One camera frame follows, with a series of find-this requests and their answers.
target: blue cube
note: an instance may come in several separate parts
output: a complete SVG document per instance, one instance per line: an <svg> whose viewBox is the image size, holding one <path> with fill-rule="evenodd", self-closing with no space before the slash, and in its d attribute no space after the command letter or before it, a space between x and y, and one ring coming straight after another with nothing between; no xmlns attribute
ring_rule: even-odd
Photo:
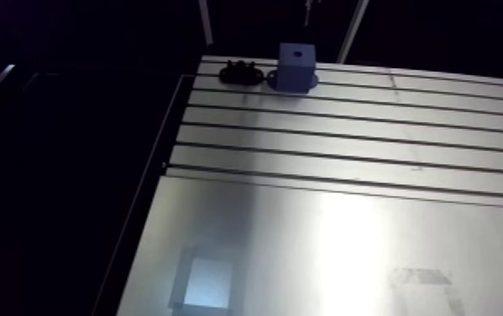
<svg viewBox="0 0 503 316"><path fill-rule="evenodd" d="M316 85L316 48L309 44L280 43L276 90L308 93Z"/></svg>

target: metal table surface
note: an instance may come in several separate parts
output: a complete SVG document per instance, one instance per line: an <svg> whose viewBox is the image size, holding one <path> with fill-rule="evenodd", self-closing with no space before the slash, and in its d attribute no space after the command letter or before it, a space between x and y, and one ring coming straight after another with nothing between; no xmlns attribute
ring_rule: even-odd
<svg viewBox="0 0 503 316"><path fill-rule="evenodd" d="M119 315L503 315L503 79L204 56ZM254 60L272 69L275 61Z"/></svg>

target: black clamp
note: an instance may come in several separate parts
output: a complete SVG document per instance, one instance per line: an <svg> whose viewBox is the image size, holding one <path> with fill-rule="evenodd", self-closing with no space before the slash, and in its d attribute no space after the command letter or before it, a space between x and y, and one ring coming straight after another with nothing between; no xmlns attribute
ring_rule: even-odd
<svg viewBox="0 0 503 316"><path fill-rule="evenodd" d="M220 71L220 80L224 83L239 84L245 86L258 85L265 79L263 72L255 68L255 63L245 64L238 61L235 65L228 61L228 66Z"/></svg>

